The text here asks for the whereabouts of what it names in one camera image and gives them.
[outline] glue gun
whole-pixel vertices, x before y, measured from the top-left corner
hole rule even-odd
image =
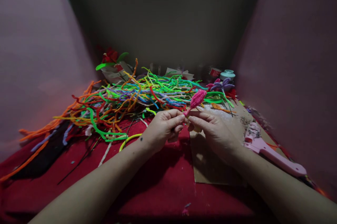
[[[306,170],[302,165],[289,161],[268,146],[262,139],[260,132],[261,129],[258,124],[255,122],[250,123],[246,131],[244,146],[257,154],[262,153],[290,175],[295,177],[306,175]]]

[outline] person's left hand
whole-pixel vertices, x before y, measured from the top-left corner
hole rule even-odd
[[[154,152],[158,152],[166,141],[171,143],[178,140],[179,132],[184,128],[184,121],[187,122],[187,119],[177,109],[157,112],[141,135],[142,141],[148,143]]]

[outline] red tablecloth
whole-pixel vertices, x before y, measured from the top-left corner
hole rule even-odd
[[[129,135],[142,133],[145,125],[133,125]],[[183,129],[177,143],[166,144],[126,186],[108,211],[105,222],[172,220],[233,220],[243,222],[276,222],[269,208],[250,188],[194,182],[189,132]],[[7,181],[1,185],[1,218],[6,222],[27,222],[60,193],[97,168],[107,148],[100,143],[61,184],[57,183],[80,161],[91,139],[83,138],[67,149],[40,178]],[[30,155],[35,139],[0,164],[0,176],[10,173]],[[106,161],[118,153],[121,143],[113,144]],[[189,216],[182,216],[188,203]]]

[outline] green leaf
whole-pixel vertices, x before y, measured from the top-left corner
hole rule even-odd
[[[124,60],[124,57],[126,57],[127,55],[129,55],[128,52],[122,53],[122,54],[118,57],[117,63],[120,63],[121,61],[123,61],[123,60]]]
[[[103,64],[100,64],[96,67],[96,70],[100,70],[101,68],[104,68],[106,66],[114,66],[115,63],[114,62],[106,62],[106,63],[103,63]]]

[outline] forearm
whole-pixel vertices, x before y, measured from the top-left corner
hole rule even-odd
[[[230,164],[248,181],[283,223],[332,223],[336,204],[272,163],[242,147]]]
[[[64,191],[31,223],[99,222],[152,154],[152,150],[138,139]]]

